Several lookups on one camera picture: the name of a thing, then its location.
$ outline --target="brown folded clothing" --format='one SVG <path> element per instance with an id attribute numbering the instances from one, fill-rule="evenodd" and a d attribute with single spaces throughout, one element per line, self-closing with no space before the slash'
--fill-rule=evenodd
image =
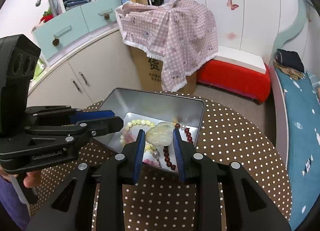
<path id="1" fill-rule="evenodd" d="M 273 65 L 275 68 L 281 70 L 282 73 L 292 77 L 294 80 L 298 80 L 304 77 L 304 74 L 290 67 L 281 66 L 275 59 L 273 60 Z"/>

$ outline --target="blue bedsheet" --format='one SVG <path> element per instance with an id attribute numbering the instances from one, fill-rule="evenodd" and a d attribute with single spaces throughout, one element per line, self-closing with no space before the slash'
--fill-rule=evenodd
<path id="1" fill-rule="evenodd" d="M 320 193 L 320 105 L 307 74 L 304 79 L 295 81 L 279 69 L 276 73 L 288 115 L 287 170 L 292 190 L 289 223 L 295 230 Z"/>

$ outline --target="gray floor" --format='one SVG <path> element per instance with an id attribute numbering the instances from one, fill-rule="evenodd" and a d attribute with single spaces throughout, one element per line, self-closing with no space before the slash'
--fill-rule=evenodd
<path id="1" fill-rule="evenodd" d="M 259 127 L 273 145 L 276 145 L 276 112 L 272 92 L 263 104 L 219 88 L 202 85 L 197 86 L 194 95 L 205 97 L 237 111 Z"/>

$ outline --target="human hand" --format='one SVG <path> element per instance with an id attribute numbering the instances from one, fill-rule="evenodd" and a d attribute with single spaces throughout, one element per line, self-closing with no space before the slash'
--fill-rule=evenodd
<path id="1" fill-rule="evenodd" d="M 0 176 L 10 182 L 9 174 L 6 173 L 1 166 L 0 166 Z M 23 184 L 25 185 L 26 188 L 37 187 L 40 185 L 40 182 L 41 182 L 41 170 L 28 172 L 27 176 L 23 180 Z"/>

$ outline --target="drawer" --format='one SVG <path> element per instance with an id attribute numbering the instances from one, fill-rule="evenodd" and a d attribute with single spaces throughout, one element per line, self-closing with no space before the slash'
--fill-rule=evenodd
<path id="1" fill-rule="evenodd" d="M 37 28 L 33 34 L 45 59 L 49 59 L 66 45 L 89 32 L 80 6 L 73 8 L 49 20 Z M 52 41 L 58 38 L 60 43 L 54 46 Z"/>
<path id="2" fill-rule="evenodd" d="M 102 26 L 116 23 L 115 9 L 120 5 L 120 0 L 97 0 L 82 5 L 82 13 L 89 31 L 94 31 Z M 109 20 L 105 20 L 105 14 L 110 15 Z"/>

